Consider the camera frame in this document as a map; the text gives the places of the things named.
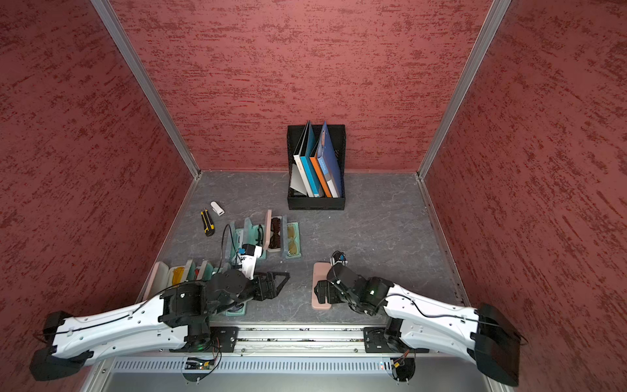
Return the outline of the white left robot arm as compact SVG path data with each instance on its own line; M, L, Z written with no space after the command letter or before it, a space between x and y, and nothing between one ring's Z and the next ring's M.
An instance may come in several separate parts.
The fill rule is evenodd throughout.
M47 316L45 347L29 370L38 382L72 376L109 357L147 351L218 354L225 339L214 337L210 318L250 301L274 299L282 290L271 272L248 278L237 269L167 287L154 297L99 315Z

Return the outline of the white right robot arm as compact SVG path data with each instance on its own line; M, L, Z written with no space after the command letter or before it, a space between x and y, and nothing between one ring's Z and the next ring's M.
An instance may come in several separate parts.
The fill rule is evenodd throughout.
M380 277L364 278L336 264L314 279L319 302L346 303L369 316L385 313L387 345L398 352L426 349L470 361L486 377L519 386L523 337L498 308L462 307L410 292Z

